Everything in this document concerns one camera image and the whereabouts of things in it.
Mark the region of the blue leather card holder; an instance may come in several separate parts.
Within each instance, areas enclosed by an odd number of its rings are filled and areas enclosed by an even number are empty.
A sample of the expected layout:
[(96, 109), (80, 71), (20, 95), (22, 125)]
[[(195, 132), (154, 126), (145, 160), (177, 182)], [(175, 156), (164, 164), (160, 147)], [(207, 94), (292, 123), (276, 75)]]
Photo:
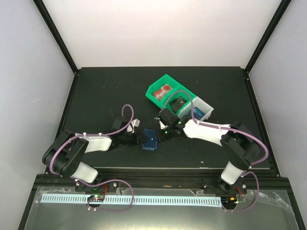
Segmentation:
[(144, 129), (142, 134), (142, 149), (154, 151), (157, 149), (157, 133), (155, 130)]

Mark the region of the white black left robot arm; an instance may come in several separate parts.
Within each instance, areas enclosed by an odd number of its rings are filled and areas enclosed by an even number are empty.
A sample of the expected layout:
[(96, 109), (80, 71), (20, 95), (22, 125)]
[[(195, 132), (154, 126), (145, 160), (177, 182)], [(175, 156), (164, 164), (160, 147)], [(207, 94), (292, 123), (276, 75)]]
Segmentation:
[(130, 122), (118, 117), (113, 123), (110, 136), (106, 134), (75, 134), (63, 131), (55, 139), (42, 157), (42, 163), (50, 171), (65, 178), (73, 178), (86, 182), (92, 191), (103, 186), (103, 179), (98, 171), (82, 162), (84, 154), (97, 151), (115, 151), (139, 143), (137, 127), (140, 120)]

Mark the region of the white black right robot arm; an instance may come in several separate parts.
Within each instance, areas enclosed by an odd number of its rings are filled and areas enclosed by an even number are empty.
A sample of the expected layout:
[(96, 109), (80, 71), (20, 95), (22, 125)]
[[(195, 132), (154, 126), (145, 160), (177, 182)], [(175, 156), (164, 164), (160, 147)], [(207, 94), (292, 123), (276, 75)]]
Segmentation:
[(230, 193), (239, 177), (244, 177), (251, 166), (266, 160), (269, 155), (267, 146), (240, 122), (219, 125), (202, 122), (195, 117), (180, 119), (167, 108), (154, 119), (160, 124), (157, 131), (160, 142), (175, 137), (197, 138), (229, 149), (229, 160), (218, 181), (219, 190), (223, 193)]

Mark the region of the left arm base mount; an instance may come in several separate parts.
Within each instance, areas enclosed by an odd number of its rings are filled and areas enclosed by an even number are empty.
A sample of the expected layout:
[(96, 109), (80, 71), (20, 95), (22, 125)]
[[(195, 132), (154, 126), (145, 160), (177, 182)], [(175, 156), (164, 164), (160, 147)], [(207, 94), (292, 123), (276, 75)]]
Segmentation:
[(98, 175), (92, 183), (89, 183), (91, 186), (87, 186), (82, 183), (80, 180), (76, 180), (75, 182), (75, 191), (86, 192), (86, 193), (107, 193), (109, 191), (113, 191), (117, 188), (119, 181), (111, 181), (106, 184), (101, 184), (104, 181), (109, 179)]

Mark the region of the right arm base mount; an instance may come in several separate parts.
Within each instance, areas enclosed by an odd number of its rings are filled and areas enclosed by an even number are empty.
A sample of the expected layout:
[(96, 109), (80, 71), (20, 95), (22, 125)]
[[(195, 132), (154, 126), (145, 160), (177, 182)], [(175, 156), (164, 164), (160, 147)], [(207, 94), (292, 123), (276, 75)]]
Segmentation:
[(202, 181), (202, 187), (205, 193), (216, 195), (237, 195), (247, 194), (245, 182), (239, 178), (234, 184), (229, 185), (219, 177), (206, 177)]

